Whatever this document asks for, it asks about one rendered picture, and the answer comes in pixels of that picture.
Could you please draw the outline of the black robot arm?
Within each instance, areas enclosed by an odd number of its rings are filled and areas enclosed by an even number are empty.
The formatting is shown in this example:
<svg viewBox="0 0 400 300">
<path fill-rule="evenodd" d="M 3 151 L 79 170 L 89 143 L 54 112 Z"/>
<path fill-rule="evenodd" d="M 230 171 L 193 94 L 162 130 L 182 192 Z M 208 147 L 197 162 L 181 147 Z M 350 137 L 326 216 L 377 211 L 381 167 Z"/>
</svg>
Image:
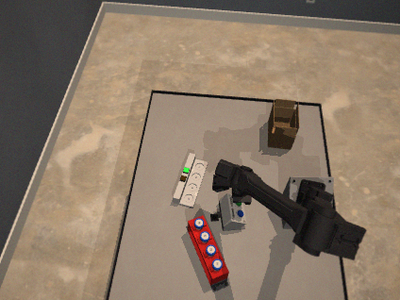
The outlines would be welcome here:
<svg viewBox="0 0 400 300">
<path fill-rule="evenodd" d="M 250 195 L 287 222 L 295 232 L 292 242 L 308 254 L 319 257 L 324 252 L 355 260 L 358 245 L 367 230 L 345 221 L 332 208 L 333 194 L 325 191 L 324 183 L 301 180 L 294 202 L 265 184 L 253 169 L 220 159 L 213 175 L 212 190 L 222 192 L 229 188 L 232 188 L 232 196 Z"/>
</svg>

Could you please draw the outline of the grey key housing with blue and green keys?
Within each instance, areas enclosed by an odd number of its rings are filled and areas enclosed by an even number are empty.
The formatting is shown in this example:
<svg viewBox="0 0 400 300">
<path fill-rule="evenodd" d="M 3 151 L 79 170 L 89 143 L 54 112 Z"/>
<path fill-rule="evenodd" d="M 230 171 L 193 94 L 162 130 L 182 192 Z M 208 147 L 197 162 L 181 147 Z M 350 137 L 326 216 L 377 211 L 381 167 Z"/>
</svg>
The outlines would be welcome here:
<svg viewBox="0 0 400 300">
<path fill-rule="evenodd" d="M 246 218 L 243 203 L 233 203 L 232 201 L 232 194 L 227 193 L 219 200 L 220 211 L 217 214 L 210 214 L 212 222 L 219 221 L 221 218 L 223 231 L 245 229 Z"/>
</svg>

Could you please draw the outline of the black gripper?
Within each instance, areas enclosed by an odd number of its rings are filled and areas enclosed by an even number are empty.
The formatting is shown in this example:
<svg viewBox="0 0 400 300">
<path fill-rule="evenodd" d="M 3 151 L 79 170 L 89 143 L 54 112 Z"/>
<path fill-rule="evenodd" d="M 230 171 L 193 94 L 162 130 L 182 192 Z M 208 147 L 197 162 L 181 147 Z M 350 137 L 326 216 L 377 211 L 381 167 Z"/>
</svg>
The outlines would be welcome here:
<svg viewBox="0 0 400 300">
<path fill-rule="evenodd" d="M 247 194 L 242 194 L 242 197 L 234 197 L 234 196 L 232 196 L 232 198 L 233 198 L 233 203 L 244 203 L 245 205 L 251 205 L 251 202 L 252 202 L 252 197 L 250 196 L 250 195 L 247 195 Z"/>
</svg>

